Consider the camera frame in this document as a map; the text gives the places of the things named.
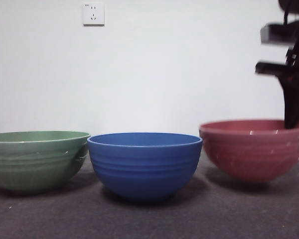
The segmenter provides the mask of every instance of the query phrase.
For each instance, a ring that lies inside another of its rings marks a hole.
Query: electrical outlet
[[[104,25],[104,3],[91,2],[83,5],[83,25]]]

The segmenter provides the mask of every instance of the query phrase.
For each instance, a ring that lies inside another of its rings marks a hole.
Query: bowl rim
[[[291,129],[277,129],[277,130],[223,130],[217,128],[209,128],[208,125],[216,124],[216,123],[224,123],[224,122],[240,122],[240,121],[284,121],[283,119],[228,119],[228,120],[218,120],[218,121],[210,121],[207,123],[203,123],[199,127],[199,132],[204,131],[207,133],[218,133],[224,135],[281,135],[281,134],[289,134],[299,132],[298,128]]]
[[[182,144],[170,144],[170,145],[121,145],[121,144],[108,144],[108,143],[99,143],[94,142],[91,139],[97,136],[106,136],[106,135],[113,135],[113,134],[125,134],[125,133],[162,133],[162,134],[177,134],[177,135],[184,135],[184,136],[191,136],[196,138],[198,141],[192,143],[182,143]],[[173,132],[146,132],[146,131],[132,131],[132,132],[115,132],[115,133],[105,133],[105,134],[98,134],[90,136],[87,141],[92,144],[102,145],[102,146],[112,146],[112,147],[124,147],[124,148],[167,148],[167,147],[176,147],[176,146],[190,146],[195,145],[198,143],[203,142],[203,139],[199,136],[191,135],[191,134],[184,134],[184,133],[173,133]]]
[[[83,131],[68,131],[68,130],[30,130],[30,131],[11,131],[11,132],[1,132],[0,134],[5,133],[36,133],[36,132],[71,132],[71,133],[84,133],[85,136],[80,137],[71,137],[71,138],[63,138],[63,139],[50,139],[50,140],[33,140],[33,141],[0,141],[0,143],[42,143],[42,142],[60,142],[60,141],[70,141],[74,139],[82,139],[88,138],[91,135],[87,132]]]

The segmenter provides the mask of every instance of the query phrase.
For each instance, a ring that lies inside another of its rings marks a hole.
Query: plastic bowl
[[[0,187],[32,194],[64,184],[80,170],[89,136],[71,131],[0,133]]]
[[[194,174],[202,139],[176,133],[114,133],[88,139],[100,181],[132,201],[155,202],[175,194]]]
[[[199,129],[209,159],[234,178],[266,182],[287,173],[299,161],[299,124],[283,120],[232,120]]]

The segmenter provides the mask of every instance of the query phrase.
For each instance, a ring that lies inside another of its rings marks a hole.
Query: pink bowl
[[[199,135],[209,159],[234,178],[266,182],[299,161],[299,124],[283,120],[232,120],[202,124]]]

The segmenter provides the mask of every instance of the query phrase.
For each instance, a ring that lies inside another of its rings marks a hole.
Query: green bowl
[[[0,133],[0,187],[33,194],[61,186],[82,167],[89,136],[72,131]]]

